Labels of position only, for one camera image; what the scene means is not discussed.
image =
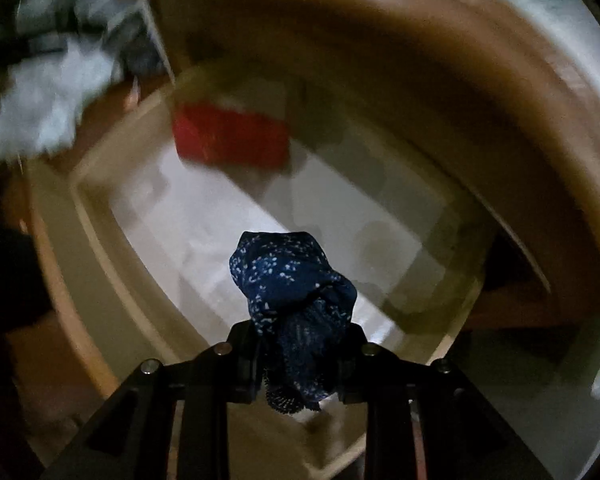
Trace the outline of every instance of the knotted cloth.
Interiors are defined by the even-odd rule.
[[[356,288],[305,232],[245,232],[229,268],[263,339],[267,402],[281,413],[319,411],[333,393],[334,350],[351,322]]]

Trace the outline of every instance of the metal screw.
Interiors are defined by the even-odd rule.
[[[376,343],[364,343],[360,347],[362,355],[366,355],[367,357],[373,357],[375,355],[378,355],[381,349],[382,347],[380,345],[377,345]]]
[[[216,346],[214,346],[214,352],[216,353],[216,355],[230,354],[231,350],[233,349],[234,347],[231,346],[231,343],[227,343],[226,341],[218,343]]]
[[[140,371],[146,375],[155,374],[161,365],[162,363],[158,359],[147,359],[140,365]]]

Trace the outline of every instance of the blue fabric with white speckles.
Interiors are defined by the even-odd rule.
[[[333,392],[334,348],[357,292],[309,233],[250,233],[229,259],[264,340],[267,401],[279,412],[319,410]]]

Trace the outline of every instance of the red container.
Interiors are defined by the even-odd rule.
[[[270,170],[283,168],[289,158],[288,127],[261,114],[183,105],[175,111],[172,127],[181,158]]]

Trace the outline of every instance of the blue cloth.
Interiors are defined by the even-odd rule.
[[[269,405],[319,411],[334,389],[333,351],[351,322],[356,288],[304,232],[245,232],[229,268],[263,338]]]

